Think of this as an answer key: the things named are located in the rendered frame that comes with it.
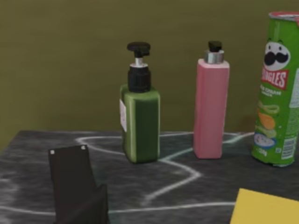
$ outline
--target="green chip can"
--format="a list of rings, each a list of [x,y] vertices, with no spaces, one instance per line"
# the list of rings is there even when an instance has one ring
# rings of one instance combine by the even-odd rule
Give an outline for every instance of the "green chip can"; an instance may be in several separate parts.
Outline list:
[[[269,16],[251,154],[285,167],[294,162],[299,133],[299,12]]]

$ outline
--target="dip bowl illustration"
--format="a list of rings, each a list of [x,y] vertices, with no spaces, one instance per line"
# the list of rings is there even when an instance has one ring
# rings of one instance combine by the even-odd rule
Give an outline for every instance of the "dip bowl illustration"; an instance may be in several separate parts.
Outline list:
[[[255,133],[254,135],[254,144],[263,149],[269,149],[276,145],[277,140],[275,138],[268,138],[266,135],[261,133]]]

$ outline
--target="green soap dispenser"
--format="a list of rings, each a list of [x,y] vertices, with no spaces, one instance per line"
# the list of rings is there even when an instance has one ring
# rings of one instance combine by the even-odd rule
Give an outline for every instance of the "green soap dispenser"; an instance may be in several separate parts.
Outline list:
[[[150,70],[142,58],[150,55],[146,42],[132,42],[135,63],[128,71],[128,84],[121,86],[122,148],[132,163],[157,161],[160,156],[160,94],[151,86]]]

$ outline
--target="olive green wall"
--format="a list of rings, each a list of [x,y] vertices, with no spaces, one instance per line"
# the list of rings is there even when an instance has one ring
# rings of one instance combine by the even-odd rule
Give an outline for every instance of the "olive green wall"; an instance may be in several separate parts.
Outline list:
[[[192,130],[197,59],[221,40],[231,63],[226,130],[252,131],[268,12],[290,9],[298,3],[1,0],[0,147],[21,129],[119,129],[135,40],[152,45],[162,130]]]

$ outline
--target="pink rectangular bottle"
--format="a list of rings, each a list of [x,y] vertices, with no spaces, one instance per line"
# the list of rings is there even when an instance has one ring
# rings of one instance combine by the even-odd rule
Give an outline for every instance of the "pink rectangular bottle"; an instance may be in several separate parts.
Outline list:
[[[197,65],[193,149],[199,159],[221,158],[228,79],[222,44],[210,41]]]

